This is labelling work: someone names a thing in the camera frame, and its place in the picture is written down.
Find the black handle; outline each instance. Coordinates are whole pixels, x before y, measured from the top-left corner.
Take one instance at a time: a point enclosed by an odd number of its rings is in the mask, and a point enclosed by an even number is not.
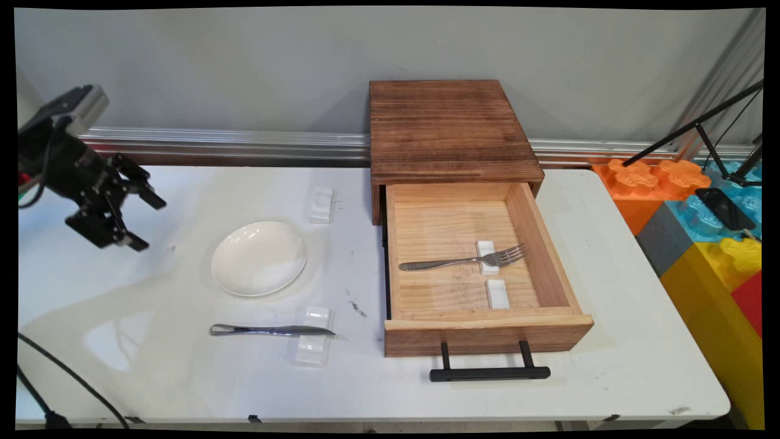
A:
[[[483,369],[450,369],[447,343],[441,344],[441,358],[444,369],[431,369],[428,377],[434,383],[442,381],[487,381],[487,380],[543,380],[550,377],[550,368],[536,367],[531,358],[527,341],[520,342],[520,354],[525,367],[491,367]]]

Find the fork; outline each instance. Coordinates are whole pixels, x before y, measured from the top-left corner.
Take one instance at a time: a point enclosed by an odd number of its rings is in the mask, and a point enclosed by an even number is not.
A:
[[[481,261],[489,266],[503,267],[514,262],[517,262],[524,258],[526,255],[526,245],[520,244],[500,252],[491,253],[485,256],[474,256],[473,258],[465,259],[449,259],[446,261],[428,261],[428,262],[404,262],[399,265],[402,271],[421,271],[423,269],[438,268],[440,266],[450,266],[452,264],[460,264],[461,262]]]

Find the wooden box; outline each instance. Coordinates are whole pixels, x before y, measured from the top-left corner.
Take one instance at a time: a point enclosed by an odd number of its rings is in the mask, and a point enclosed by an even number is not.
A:
[[[385,356],[567,351],[583,315],[534,200],[544,178],[497,81],[371,83],[374,223],[385,231]],[[420,272],[401,262],[524,243],[527,256],[482,276],[468,262]],[[510,309],[490,309],[488,279]]]

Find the phone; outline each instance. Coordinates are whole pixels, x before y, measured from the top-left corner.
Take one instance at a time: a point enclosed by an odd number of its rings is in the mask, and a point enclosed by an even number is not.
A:
[[[716,187],[696,189],[696,196],[706,205],[715,217],[721,220],[729,230],[754,229],[756,223],[745,215],[731,198]]]

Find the knife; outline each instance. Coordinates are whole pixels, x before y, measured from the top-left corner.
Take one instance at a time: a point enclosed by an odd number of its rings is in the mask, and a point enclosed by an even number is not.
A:
[[[320,327],[290,326],[290,327],[234,327],[233,325],[217,324],[208,330],[211,335],[230,334],[268,334],[268,335],[335,335],[333,331]]]

